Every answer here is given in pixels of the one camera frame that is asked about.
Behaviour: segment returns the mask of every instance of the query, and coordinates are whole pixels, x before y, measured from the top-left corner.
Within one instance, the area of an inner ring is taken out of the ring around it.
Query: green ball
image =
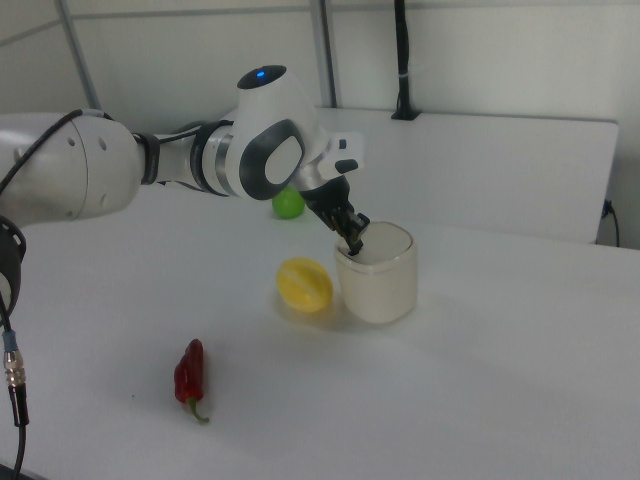
[[[273,197],[271,206],[280,218],[296,218],[304,210],[304,199],[295,188],[287,185]]]

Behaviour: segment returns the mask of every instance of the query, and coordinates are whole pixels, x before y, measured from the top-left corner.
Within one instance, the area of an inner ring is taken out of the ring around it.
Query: lemon
[[[287,305],[305,313],[319,312],[331,303],[333,297],[329,274],[310,258],[285,260],[276,274],[276,285]]]

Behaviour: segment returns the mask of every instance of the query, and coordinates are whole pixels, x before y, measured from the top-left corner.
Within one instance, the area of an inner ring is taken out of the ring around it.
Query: white table
[[[278,221],[268,204],[148,187],[122,213],[28,228],[14,314],[25,467],[101,480],[637,478],[640,253],[402,225],[419,244],[417,309],[386,327],[334,312],[322,328],[274,287],[294,255],[335,280],[335,234],[309,212]],[[207,426],[173,397],[195,337]],[[5,460],[9,410],[3,395]]]

